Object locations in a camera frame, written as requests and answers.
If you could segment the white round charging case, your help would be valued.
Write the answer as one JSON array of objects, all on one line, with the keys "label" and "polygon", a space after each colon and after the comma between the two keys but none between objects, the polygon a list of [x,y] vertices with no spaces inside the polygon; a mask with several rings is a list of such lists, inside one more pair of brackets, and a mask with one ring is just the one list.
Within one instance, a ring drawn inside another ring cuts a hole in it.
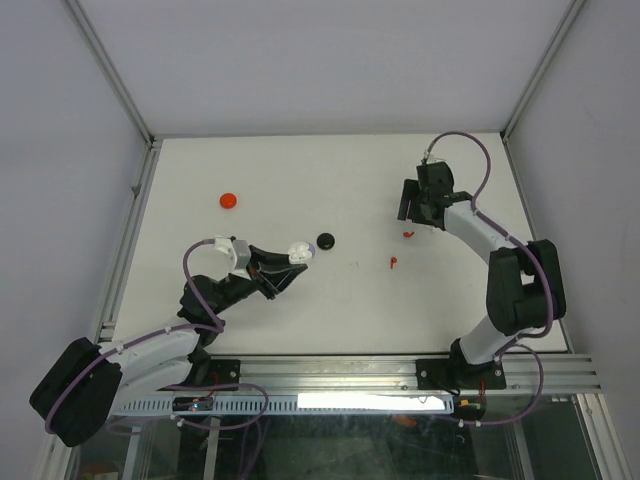
[{"label": "white round charging case", "polygon": [[308,242],[296,242],[289,247],[287,254],[289,255],[290,264],[306,264],[313,259],[311,258],[308,244]]}]

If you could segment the orange round charging case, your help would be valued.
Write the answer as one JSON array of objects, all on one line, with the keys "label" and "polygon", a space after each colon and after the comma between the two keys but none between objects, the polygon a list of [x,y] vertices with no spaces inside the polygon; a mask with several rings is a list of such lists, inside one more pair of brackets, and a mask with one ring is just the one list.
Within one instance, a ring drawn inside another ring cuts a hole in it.
[{"label": "orange round charging case", "polygon": [[237,202],[237,196],[231,192],[226,192],[219,198],[219,204],[224,209],[233,209],[237,205]]}]

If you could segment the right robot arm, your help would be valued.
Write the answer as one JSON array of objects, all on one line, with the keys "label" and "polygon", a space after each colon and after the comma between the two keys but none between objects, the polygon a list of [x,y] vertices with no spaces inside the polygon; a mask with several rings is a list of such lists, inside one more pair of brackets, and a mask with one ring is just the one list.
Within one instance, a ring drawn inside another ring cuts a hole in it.
[{"label": "right robot arm", "polygon": [[398,219],[435,227],[465,243],[488,267],[486,314],[456,339],[444,359],[416,363],[421,390],[451,395],[464,390],[503,390],[502,355],[523,338],[547,334],[566,313],[556,246],[522,243],[479,211],[471,194],[454,189],[444,162],[422,163],[403,184]]}]

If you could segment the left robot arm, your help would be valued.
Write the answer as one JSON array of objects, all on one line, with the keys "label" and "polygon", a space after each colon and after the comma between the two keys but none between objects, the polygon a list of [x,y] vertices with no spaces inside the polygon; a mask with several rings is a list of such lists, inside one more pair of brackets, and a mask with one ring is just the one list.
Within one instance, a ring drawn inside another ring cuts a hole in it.
[{"label": "left robot arm", "polygon": [[236,237],[214,237],[186,250],[184,269],[200,247],[221,256],[227,274],[215,280],[187,273],[175,317],[148,333],[102,343],[81,337],[66,347],[29,398],[47,433],[68,447],[79,446],[115,410],[141,396],[165,388],[201,387],[210,373],[205,349],[225,330],[221,313],[255,293],[275,299],[315,255],[307,242],[279,254]]}]

